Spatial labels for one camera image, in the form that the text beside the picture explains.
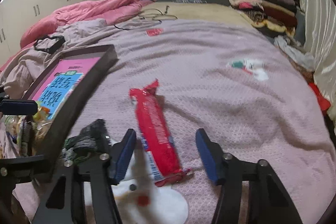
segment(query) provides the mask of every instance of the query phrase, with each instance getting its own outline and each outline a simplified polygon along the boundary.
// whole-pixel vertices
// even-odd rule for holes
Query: black cord
[[[147,18],[151,18],[152,20],[155,20],[155,21],[158,21],[160,24],[162,23],[162,20],[160,19],[156,19],[157,17],[160,17],[160,16],[164,16],[164,17],[170,17],[170,18],[174,18],[175,19],[178,19],[176,16],[174,15],[167,15],[168,13],[168,8],[169,6],[167,5],[166,6],[166,11],[165,13],[163,14],[160,10],[156,9],[156,8],[148,8],[148,9],[144,9],[142,10],[139,14],[136,14],[134,16],[138,16],[141,20],[143,19],[147,19]],[[148,10],[156,10],[156,11],[159,11],[160,12],[160,15],[157,15],[157,14],[148,14],[148,15],[142,15],[142,13],[144,13],[145,11],[148,11]],[[119,17],[117,20],[119,20],[120,18],[123,18],[123,17],[130,17],[129,15],[127,16],[122,16],[122,17]],[[130,31],[132,29],[125,29],[125,28],[121,28],[121,27],[118,27],[116,24],[114,24],[113,26],[116,27],[117,29],[119,30],[124,30],[124,31]]]

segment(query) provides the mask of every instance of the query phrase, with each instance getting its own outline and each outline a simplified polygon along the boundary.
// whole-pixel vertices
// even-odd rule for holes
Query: red wrapper
[[[142,145],[147,153],[152,176],[157,186],[181,180],[190,170],[182,170],[179,158],[155,97],[159,82],[156,79],[143,89],[130,89],[136,104],[135,114],[142,133]]]

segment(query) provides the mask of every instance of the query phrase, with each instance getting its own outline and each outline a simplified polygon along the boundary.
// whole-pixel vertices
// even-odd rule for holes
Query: red cloth
[[[286,14],[285,12],[264,6],[264,11],[267,16],[273,17],[278,21],[281,21],[286,27],[297,27],[297,19],[291,15]]]
[[[322,96],[322,94],[319,91],[319,88],[314,83],[310,83],[308,85],[311,87],[311,89],[316,95],[323,116],[327,115],[327,110],[329,109],[329,107],[331,107],[330,102]]]
[[[253,6],[249,2],[242,2],[238,6],[239,9],[253,9]]]

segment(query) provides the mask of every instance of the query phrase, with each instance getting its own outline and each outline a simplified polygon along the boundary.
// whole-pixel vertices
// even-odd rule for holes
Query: lavender blanket
[[[158,78],[157,93],[164,96],[164,115],[181,163],[195,170],[189,180],[162,190],[170,191],[168,197],[175,192],[180,195],[172,202],[167,198],[169,206],[174,200],[184,204],[179,198],[186,201],[186,212],[181,212],[175,223],[210,223],[215,210],[218,188],[207,180],[194,140],[196,130],[204,128],[212,141],[240,160],[268,160],[303,223],[315,224],[336,192],[336,154],[316,97],[304,78],[256,30],[192,20],[155,24],[127,21],[119,26],[129,31],[99,27],[85,38],[76,33],[67,41],[73,46],[114,44],[119,59],[88,100],[70,135],[77,135],[97,118],[106,120],[116,141],[128,128],[138,131],[128,91]],[[147,32],[153,28],[160,28],[161,33],[148,35],[159,33]],[[0,140],[6,143],[3,128]],[[135,153],[125,180],[137,181],[140,190],[148,192],[152,188],[142,183],[146,174],[135,170],[138,157]],[[136,211],[132,203],[133,193],[114,190],[125,223],[135,223],[137,213],[138,223],[170,223],[158,220],[158,215],[164,214],[162,209],[141,214],[143,209]],[[31,184],[15,191],[31,218],[38,194]]]

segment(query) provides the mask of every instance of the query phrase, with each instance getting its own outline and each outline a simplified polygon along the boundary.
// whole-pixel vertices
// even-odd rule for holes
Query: screw
[[[131,184],[131,185],[129,186],[129,189],[130,189],[131,191],[135,191],[135,190],[137,189],[137,186],[136,186],[135,184]]]
[[[99,158],[100,158],[101,160],[107,160],[109,157],[110,157],[110,155],[107,154],[107,153],[101,154],[101,155],[99,156]]]
[[[72,160],[66,160],[65,162],[64,162],[64,166],[65,167],[70,167],[71,165],[73,165],[73,161]]]
[[[268,162],[266,160],[260,160],[258,163],[263,167],[268,165]]]
[[[230,154],[230,153],[224,153],[224,155],[223,155],[223,159],[224,160],[231,160],[232,157],[233,157],[233,155]]]
[[[4,168],[4,167],[2,167],[2,168],[0,169],[0,174],[1,174],[3,177],[5,177],[5,176],[8,174],[7,169]]]

